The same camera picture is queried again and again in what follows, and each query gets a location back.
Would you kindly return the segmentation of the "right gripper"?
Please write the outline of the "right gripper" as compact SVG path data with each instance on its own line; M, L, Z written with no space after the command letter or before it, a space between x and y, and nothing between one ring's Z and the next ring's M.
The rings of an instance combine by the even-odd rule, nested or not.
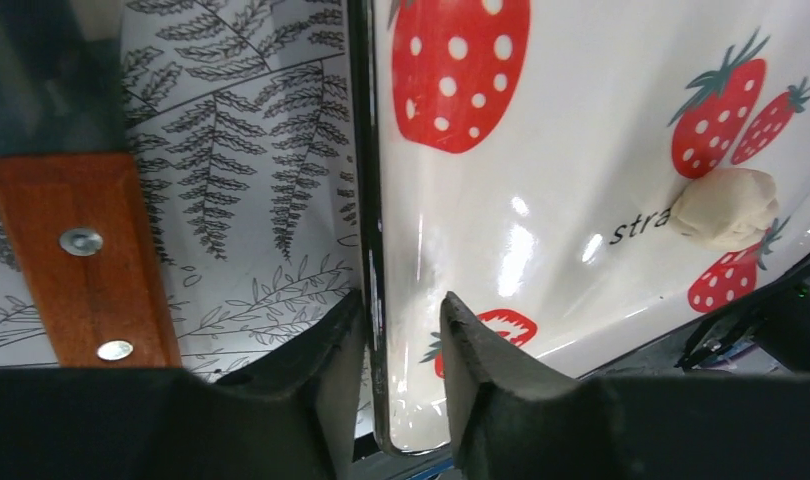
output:
M810 263L791 275L710 314L691 334L675 367L697 369L747 339L784 367L810 373Z

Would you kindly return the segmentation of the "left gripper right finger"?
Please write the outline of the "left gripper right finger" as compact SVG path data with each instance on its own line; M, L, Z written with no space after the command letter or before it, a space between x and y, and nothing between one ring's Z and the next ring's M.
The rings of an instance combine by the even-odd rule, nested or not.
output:
M454 466L467 479L810 479L810 375L579 381L440 310Z

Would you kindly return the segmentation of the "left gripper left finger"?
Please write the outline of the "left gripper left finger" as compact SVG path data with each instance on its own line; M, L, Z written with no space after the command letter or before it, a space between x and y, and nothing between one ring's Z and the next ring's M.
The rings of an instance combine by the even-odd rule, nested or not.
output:
M176 368L0 369L0 479L344 479L362 318L352 291L213 383Z

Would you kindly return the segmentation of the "white dough ball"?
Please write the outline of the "white dough ball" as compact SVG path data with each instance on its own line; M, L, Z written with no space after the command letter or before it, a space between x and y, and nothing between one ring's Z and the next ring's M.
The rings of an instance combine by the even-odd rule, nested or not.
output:
M685 187L670 209L669 226L706 250L740 251L763 239L779 210L770 174L713 170Z

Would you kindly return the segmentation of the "strawberry print tray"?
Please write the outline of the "strawberry print tray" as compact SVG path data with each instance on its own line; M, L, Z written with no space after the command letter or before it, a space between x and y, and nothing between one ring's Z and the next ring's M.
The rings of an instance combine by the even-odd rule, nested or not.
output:
M351 1L374 434L449 440L440 306L571 377L810 263L810 1ZM773 176L760 242L669 226Z

